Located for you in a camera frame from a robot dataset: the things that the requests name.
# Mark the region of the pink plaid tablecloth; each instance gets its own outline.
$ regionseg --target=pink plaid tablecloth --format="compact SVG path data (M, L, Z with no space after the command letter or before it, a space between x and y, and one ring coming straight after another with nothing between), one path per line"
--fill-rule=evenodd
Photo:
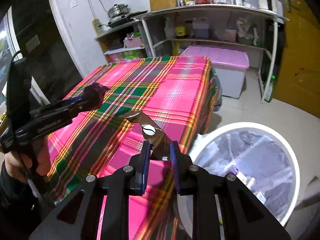
M111 88L97 111L79 114L73 123L49 136L51 194L61 201L89 173L112 174L142 148L139 124L119 118L142 110L187 153L198 132L204 132L216 101L211 62L205 57L159 57L99 67L68 97L98 82ZM171 163L151 161L146 193L129 198L129 239L149 239L164 219L173 192ZM106 197L104 199L100 226ZM159 233L157 238L168 238Z

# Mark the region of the stove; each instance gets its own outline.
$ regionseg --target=stove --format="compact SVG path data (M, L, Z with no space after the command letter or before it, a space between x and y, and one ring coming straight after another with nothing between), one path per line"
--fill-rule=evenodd
M132 17L135 17L137 15L140 15L140 14L143 14L143 13L146 13L148 11L140 11L140 12L134 12L134 13L129 13L129 14L123 14L123 15L119 15L115 18L112 18L110 20L110 22L108 22L108 27L110 28L115 28L115 27L118 27L122 24L125 24L125 23L128 23L128 22L131 22L133 21L131 18Z

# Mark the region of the wall outlet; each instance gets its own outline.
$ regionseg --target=wall outlet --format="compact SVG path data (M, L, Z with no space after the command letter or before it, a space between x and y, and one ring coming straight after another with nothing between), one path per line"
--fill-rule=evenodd
M72 0L71 3L70 3L70 6L71 6L72 8L78 6L77 0Z

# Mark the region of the person's hand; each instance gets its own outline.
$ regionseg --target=person's hand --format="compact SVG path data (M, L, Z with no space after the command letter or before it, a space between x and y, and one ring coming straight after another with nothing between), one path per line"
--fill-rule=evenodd
M20 154L20 157L28 169L32 167L32 161L28 156L25 154ZM51 167L49 150L47 146L47 137L44 138L43 146L37 155L37 160L39 164L36 172L41 176L45 176L50 171ZM21 163L17 152L9 152L5 154L4 165L9 176L19 180L22 183L27 183L27 177L25 176L23 164Z

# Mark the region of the metal screw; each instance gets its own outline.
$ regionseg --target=metal screw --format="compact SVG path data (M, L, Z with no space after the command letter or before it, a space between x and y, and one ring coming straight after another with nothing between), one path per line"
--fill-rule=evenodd
M227 175L227 179L230 180L230 181L235 181L236 180L236 176L233 175L233 174L228 174Z
M96 179L96 177L94 176L94 175L88 175L86 178L85 178L85 180L87 181L87 182L92 182L92 181L94 181Z
M192 165L190 165L189 170L198 171L199 170L199 166L192 164Z
M127 165L127 166L124 166L124 167L123 167L123 170L124 170L124 172L130 172L130 171L133 170L133 168L132 168L132 166Z

